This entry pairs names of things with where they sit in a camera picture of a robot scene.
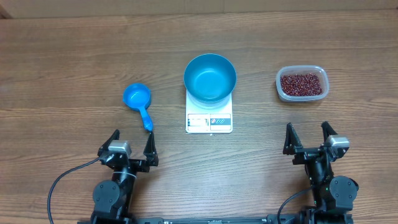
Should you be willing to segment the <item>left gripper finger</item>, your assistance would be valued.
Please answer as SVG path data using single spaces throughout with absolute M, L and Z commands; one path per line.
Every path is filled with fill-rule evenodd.
M 153 131 L 149 133 L 143 154 L 146 156 L 146 162 L 149 166 L 158 166 L 159 158 L 155 147 L 155 137 Z
M 113 140 L 118 140 L 120 136 L 120 131 L 116 129 L 114 133 L 111 135 L 111 137 L 98 149 L 98 156 L 101 156 L 102 153 L 106 152 L 109 150 L 109 145 Z

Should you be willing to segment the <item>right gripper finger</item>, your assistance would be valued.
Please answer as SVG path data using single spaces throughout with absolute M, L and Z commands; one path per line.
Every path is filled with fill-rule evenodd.
M 302 148 L 303 148 L 302 143 L 292 123 L 288 123 L 286 126 L 283 154 L 294 155 L 297 152 L 297 150 L 301 150 Z
M 336 131 L 330 126 L 328 121 L 322 122 L 323 140 L 326 142 L 329 136 L 337 135 Z

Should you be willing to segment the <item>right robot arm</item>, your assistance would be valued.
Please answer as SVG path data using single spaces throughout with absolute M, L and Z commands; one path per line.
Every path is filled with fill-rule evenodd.
M 353 202 L 359 185 L 356 181 L 342 175 L 335 176 L 331 163 L 341 159 L 349 149 L 350 142 L 339 135 L 325 121 L 322 123 L 324 142 L 319 147 L 305 148 L 291 123 L 286 126 L 283 153 L 293 155 L 294 165 L 303 165 L 310 180 L 310 187 L 290 196 L 279 207 L 278 223 L 353 223 Z M 282 216 L 282 209 L 291 200 L 311 191 L 314 205 L 303 207 L 296 215 Z

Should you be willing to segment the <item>blue plastic measuring scoop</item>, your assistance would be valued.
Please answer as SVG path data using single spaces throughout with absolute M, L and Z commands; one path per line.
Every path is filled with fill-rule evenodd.
M 144 129 L 153 131 L 154 125 L 147 112 L 151 103 L 151 92 L 144 84 L 129 85 L 123 93 L 123 102 L 132 110 L 141 114 Z

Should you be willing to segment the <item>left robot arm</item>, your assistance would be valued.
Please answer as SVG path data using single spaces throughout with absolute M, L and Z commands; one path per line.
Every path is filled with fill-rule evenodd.
M 144 148 L 145 159 L 131 159 L 129 142 L 120 140 L 119 136 L 120 131 L 115 130 L 98 149 L 99 161 L 112 169 L 113 175 L 110 180 L 98 183 L 93 190 L 95 205 L 88 221 L 90 224 L 136 223 L 129 209 L 137 173 L 149 172 L 151 167 L 159 164 L 152 131 Z

